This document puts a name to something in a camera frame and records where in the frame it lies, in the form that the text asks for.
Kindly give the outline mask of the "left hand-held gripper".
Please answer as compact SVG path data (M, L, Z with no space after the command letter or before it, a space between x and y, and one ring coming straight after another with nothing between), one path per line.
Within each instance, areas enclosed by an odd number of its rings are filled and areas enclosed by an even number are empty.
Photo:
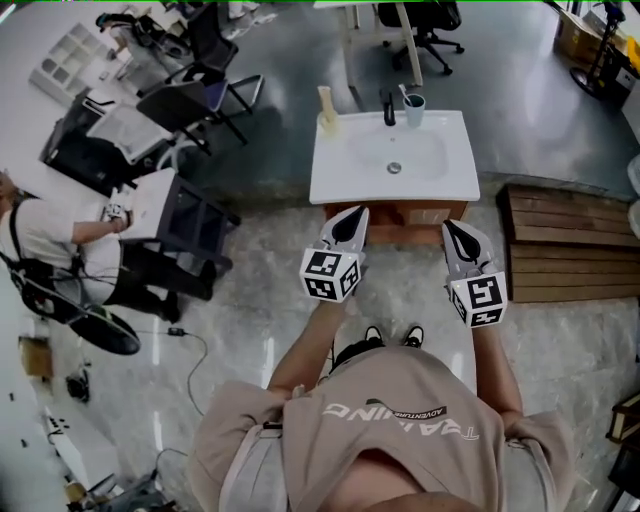
M363 277L369 209L354 206L331 217L320 240L303 255L299 277L306 295L320 301L343 303Z

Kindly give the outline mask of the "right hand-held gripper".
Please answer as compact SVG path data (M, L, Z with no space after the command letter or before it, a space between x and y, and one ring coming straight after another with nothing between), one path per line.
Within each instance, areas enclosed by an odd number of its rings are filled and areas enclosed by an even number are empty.
M502 322L508 305L506 276L497 272L489 238L470 224L445 220L445 259L452 276L484 274L447 283L450 302L467 328Z

